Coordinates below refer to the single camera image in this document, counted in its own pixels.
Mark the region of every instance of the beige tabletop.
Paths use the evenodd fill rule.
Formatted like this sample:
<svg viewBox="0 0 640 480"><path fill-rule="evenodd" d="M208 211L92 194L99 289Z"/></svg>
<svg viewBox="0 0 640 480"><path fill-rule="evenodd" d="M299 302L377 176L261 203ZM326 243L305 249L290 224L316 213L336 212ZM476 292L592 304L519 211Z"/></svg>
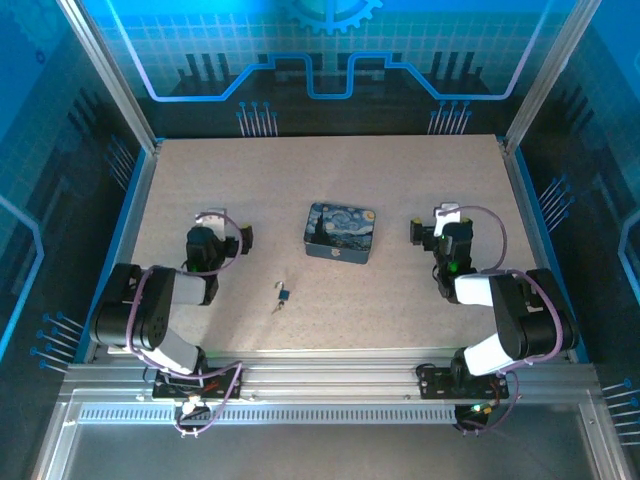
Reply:
<svg viewBox="0 0 640 480"><path fill-rule="evenodd" d="M305 254L317 201L376 212L367 265ZM441 298L433 255L409 242L410 220L431 220L443 201L494 210L509 236L504 265L534 266L494 136L169 140L133 261L179 268L194 215L223 207L253 225L254 247L220 274L210 306L172 308L171 326L185 340L210 353L465 346L495 332L493 311ZM491 266L501 250L498 225L482 213L468 216L473 265ZM272 314L278 281L291 297Z"/></svg>

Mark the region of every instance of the glass panel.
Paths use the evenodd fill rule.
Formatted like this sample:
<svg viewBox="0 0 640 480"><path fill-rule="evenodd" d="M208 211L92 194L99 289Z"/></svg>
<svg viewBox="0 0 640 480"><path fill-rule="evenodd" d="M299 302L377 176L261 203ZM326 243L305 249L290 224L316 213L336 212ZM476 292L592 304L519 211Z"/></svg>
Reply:
<svg viewBox="0 0 640 480"><path fill-rule="evenodd" d="M516 3L85 0L165 137L503 134L574 1Z"/></svg>
<svg viewBox="0 0 640 480"><path fill-rule="evenodd" d="M637 2L602 2L521 145L588 354L605 385L636 388L638 18Z"/></svg>
<svg viewBox="0 0 640 480"><path fill-rule="evenodd" d="M2 5L0 465L10 480L30 477L140 146L55 1Z"/></svg>

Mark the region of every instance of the metal bracket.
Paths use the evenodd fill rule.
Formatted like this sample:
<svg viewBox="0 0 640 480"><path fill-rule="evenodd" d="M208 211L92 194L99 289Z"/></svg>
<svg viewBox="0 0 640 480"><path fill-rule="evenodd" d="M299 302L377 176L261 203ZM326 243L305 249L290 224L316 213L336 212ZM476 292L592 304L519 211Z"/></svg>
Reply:
<svg viewBox="0 0 640 480"><path fill-rule="evenodd" d="M420 366L416 369L420 382L420 398L423 400L504 400L509 398L509 387L505 379L496 375L472 377L459 389L448 368Z"/></svg>

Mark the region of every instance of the aluminum frame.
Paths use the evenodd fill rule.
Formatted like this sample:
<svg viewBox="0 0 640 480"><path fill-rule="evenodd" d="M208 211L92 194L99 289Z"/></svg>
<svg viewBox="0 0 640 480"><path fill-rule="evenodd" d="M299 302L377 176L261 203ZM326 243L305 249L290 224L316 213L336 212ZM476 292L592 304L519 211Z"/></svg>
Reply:
<svg viewBox="0 0 640 480"><path fill-rule="evenodd" d="M261 405L289 406L298 410L305 406L339 405L384 406L385 411L393 413L408 406L429 409L473 403L420 399L415 367L424 362L446 366L454 351L451 348L434 348L240 352L222 354L216 357L215 363L222 365L236 359L244 361L240 399L230 402L230 407L236 411ZM112 414L119 408L133 407L144 411L164 406L173 409L172 401L154 401L151 398L152 385L145 382L143 373L145 368L130 356L106 358L102 364L72 365L62 385L32 478L63 478L68 458L74 454L74 440L85 407L107 408ZM522 394L519 403L577 405L580 408L585 419L585 438L594 457L594 475L606 480L633 478L615 437L592 365L572 364L568 359L560 359L520 369L518 375ZM146 378L154 378L152 370L146 372ZM165 415L159 421L149 419L169 427L171 418ZM103 423L122 422L105 417ZM150 422L134 419L129 423ZM333 423L350 421L335 420ZM403 422L390 417L388 423Z"/></svg>
<svg viewBox="0 0 640 480"><path fill-rule="evenodd" d="M136 139L148 155L154 154L157 142L153 130L98 32L95 22L81 2L57 2Z"/></svg>
<svg viewBox="0 0 640 480"><path fill-rule="evenodd" d="M512 155L520 145L556 80L567 66L601 1L578 0L574 5L507 131L507 154Z"/></svg>

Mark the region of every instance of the purple cable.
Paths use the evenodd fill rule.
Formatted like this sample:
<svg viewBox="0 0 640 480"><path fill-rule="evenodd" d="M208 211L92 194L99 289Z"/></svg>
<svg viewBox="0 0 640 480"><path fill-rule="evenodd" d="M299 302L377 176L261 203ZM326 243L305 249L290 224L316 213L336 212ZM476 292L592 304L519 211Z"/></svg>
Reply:
<svg viewBox="0 0 640 480"><path fill-rule="evenodd" d="M224 398L222 399L222 402L220 403L220 405L218 405L218 408L216 408L216 413L211 415L211 419L203 427L200 427L197 430L194 429L193 431L188 431L184 428L180 428L178 426L178 423L176 422L174 424L176 430L178 430L183 435L196 436L209 430L218 421L218 418L220 418L220 415L222 415L224 408L227 406L229 397L231 397L231 392L233 392L236 382L238 381L238 377L240 376L240 372L242 371L242 362L235 362L235 364L232 364L229 367L225 367L225 371L229 370L230 368L233 368L233 366L236 367L236 373L233 375L233 378L231 379L231 383L229 384L229 388L227 389L227 393L225 393Z"/></svg>
<svg viewBox="0 0 640 480"><path fill-rule="evenodd" d="M133 302L131 303L131 310L129 311L129 318L127 319L127 328L124 333L124 341L125 345L129 349L131 353L135 353L136 349L133 347L133 324L135 323L136 313L138 313L138 307L140 306L140 301L142 300L142 290L144 289L144 285L149 280L149 277L153 273L153 267L149 268L144 274L142 274L142 278L140 278L140 282L138 283L138 288L136 288L136 293L133 296Z"/></svg>
<svg viewBox="0 0 640 480"><path fill-rule="evenodd" d="M242 241L242 230L240 229L240 227L238 226L238 224L236 222L234 222L229 216L227 216L224 213L219 213L219 212L210 212L210 214L220 217L222 219L224 219L226 222L230 223L231 226L233 226L237 232L238 232L238 251L236 252L236 255L231 259L231 261L229 263L227 263L226 265L223 265L222 267L218 268L217 270L212 270L210 272L179 272L182 275L190 275L190 276L195 276L195 277L207 277L209 275L216 275L217 273L220 273L221 271L229 268L235 261L236 259L242 254L242 247L243 247L243 241ZM127 327L125 329L125 345L127 346L127 348L131 351L131 353L134 353L136 355L138 355L138 358L140 358L141 360L143 360L145 363L147 363L147 365L152 366L154 368L165 368L165 367L158 367L159 364L153 362L152 360L148 359L148 358L144 358L143 357L143 353L136 349L133 346L133 324L135 323L135 318L136 318L136 313L138 313L138 308L140 307L140 302L142 301L142 291L144 290L144 286L147 283L147 280L149 279L149 277L151 276L151 274L153 273L153 269L156 268L155 266L150 267L146 272L144 272L144 274L142 275L142 278L140 278L140 282L138 283L138 287L136 288L136 293L133 296L133 302L131 303L131 310L129 311L129 318L127 319ZM170 373L172 375L183 375L179 372L171 372ZM206 377L202 377L202 378L211 378L215 372L210 372L210 374L206 374L206 375L210 375L210 376L206 376ZM182 376L180 378L191 378L196 380L197 378L194 377L187 377L187 376Z"/></svg>
<svg viewBox="0 0 640 480"><path fill-rule="evenodd" d="M562 343L564 342L564 334L562 333L562 323L560 321L560 315L558 315L558 310L556 310L556 307L553 306L553 302L549 298L549 295L547 295L545 291L542 290L540 285L538 285L538 282L536 282L533 278L531 278L526 273L521 272L520 270L507 270L507 273L516 275L524 279L527 283L529 283L529 285L531 285L535 289L538 295L540 295L540 298L542 299L545 306L549 310L549 313L551 313L551 318L553 318L553 326L555 327L555 330L556 330L556 343L553 346L553 350L551 350L546 355L528 357L524 360L519 360L509 365L508 367L505 367L504 369L500 370L501 373L510 372L513 369L521 367L522 365L525 365L525 364L531 365L534 363L546 362L547 360L550 360L553 357L555 357L560 352L560 350L562 349Z"/></svg>
<svg viewBox="0 0 640 480"><path fill-rule="evenodd" d="M494 213L492 210L489 210L486 207L481 207L480 205L465 205L464 207L458 207L452 210L446 210L444 212L440 212L438 216L443 217L450 213L462 212L464 210L477 210L480 212L484 212L487 215L493 217L498 222L498 225L500 225L500 230L502 231L502 253L500 254L500 258L498 259L498 262L493 267L485 268L480 273L495 272L496 270L498 270L498 268L500 268L500 266L502 265L502 262L504 262L504 258L507 256L507 229L505 228L504 223L496 213Z"/></svg>
<svg viewBox="0 0 640 480"><path fill-rule="evenodd" d="M518 397L520 396L520 380L518 379L518 375L516 374L516 372L509 372L509 373L513 375L513 381L516 384L515 392L513 392L513 402L509 404L509 406L507 407L507 411L504 412L504 415L502 415L496 423L489 425L488 427L482 425L482 429L479 430L480 433L490 432L491 430L495 430L496 428L498 428L500 425L504 423L507 417L511 415L511 412L516 406L516 402L518 401Z"/></svg>

